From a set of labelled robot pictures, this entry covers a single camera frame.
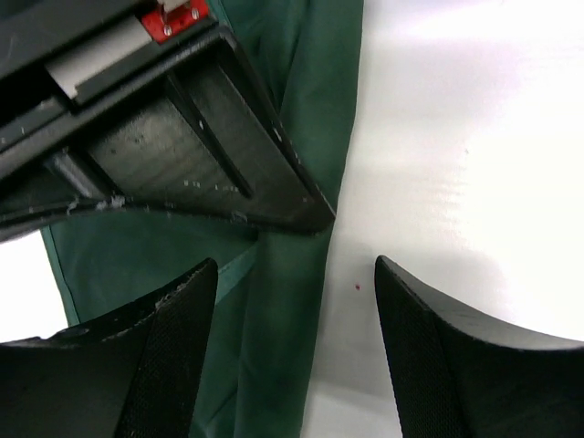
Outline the dark green cloth napkin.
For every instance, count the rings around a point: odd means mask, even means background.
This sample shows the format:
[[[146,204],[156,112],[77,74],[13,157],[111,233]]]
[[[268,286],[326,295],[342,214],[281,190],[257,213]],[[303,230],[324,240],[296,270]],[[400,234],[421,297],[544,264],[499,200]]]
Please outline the dark green cloth napkin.
[[[39,234],[68,326],[143,297],[212,259],[214,313],[185,437],[300,435],[325,267],[355,121],[361,1],[205,1],[256,73],[334,212],[313,235],[134,209],[72,215]]]

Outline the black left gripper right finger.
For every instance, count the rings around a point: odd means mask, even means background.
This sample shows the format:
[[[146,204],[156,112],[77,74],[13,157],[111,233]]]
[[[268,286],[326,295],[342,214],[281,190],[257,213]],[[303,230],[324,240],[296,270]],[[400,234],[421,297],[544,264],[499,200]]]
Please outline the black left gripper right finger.
[[[582,436],[582,342],[489,316],[384,255],[374,283],[403,436]]]

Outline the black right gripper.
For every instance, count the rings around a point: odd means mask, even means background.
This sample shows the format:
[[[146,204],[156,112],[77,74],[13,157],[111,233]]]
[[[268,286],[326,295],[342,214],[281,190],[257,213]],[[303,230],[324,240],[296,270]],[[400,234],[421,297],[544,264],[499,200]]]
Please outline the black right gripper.
[[[205,1],[2,2],[2,150],[60,119],[87,130],[162,100],[163,62],[213,25]]]

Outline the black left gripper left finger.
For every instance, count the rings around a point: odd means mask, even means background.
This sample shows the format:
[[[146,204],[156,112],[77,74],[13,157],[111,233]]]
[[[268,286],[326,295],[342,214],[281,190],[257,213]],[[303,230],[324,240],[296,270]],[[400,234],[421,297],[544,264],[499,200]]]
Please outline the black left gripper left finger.
[[[214,313],[217,265],[54,336],[1,347],[4,437],[185,437]]]

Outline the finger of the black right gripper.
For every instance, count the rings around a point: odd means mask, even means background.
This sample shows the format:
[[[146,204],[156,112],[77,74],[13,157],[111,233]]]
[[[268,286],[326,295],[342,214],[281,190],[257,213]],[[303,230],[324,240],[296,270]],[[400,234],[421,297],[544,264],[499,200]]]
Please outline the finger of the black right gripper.
[[[313,235],[334,212],[233,32],[143,49],[86,103],[49,95],[1,129],[1,237],[134,209]]]

